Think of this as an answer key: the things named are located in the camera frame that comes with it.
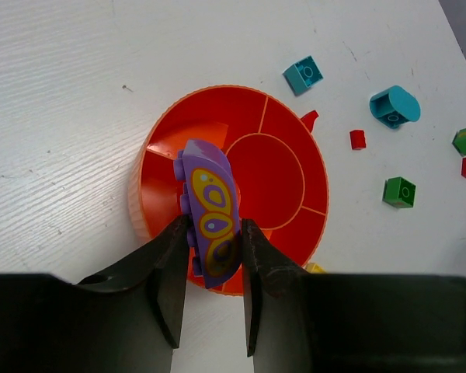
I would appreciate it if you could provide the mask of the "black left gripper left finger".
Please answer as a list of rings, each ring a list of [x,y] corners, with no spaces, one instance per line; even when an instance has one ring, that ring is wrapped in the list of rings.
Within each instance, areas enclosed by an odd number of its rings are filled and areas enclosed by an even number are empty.
[[[187,217],[77,284],[0,274],[0,372],[168,372],[189,265]]]

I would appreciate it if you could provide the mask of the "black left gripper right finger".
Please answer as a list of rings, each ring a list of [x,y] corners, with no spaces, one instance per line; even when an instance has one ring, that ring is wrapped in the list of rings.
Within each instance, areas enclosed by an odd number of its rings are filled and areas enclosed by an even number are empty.
[[[466,278],[310,274],[242,222],[257,372],[466,372]]]

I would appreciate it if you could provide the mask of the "long yellow lego plate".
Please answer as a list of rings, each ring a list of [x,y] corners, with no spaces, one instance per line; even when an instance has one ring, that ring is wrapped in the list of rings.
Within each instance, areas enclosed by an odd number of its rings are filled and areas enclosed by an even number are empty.
[[[317,263],[307,263],[305,269],[310,274],[325,274],[326,271]]]

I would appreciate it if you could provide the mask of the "purple butterfly lego brick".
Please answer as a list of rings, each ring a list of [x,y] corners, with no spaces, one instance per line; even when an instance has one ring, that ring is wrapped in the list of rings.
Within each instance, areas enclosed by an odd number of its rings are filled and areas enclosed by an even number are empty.
[[[195,252],[192,271],[206,289],[230,280],[242,261],[241,224],[236,185],[226,155],[215,145],[190,139],[173,161],[183,183],[182,214],[190,217],[189,247]]]

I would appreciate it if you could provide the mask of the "green square lego brick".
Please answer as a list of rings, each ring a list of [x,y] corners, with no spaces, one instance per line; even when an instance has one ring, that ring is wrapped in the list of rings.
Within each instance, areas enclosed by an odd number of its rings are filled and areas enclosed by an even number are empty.
[[[397,209],[412,208],[415,195],[416,185],[397,176],[385,181],[382,201]]]

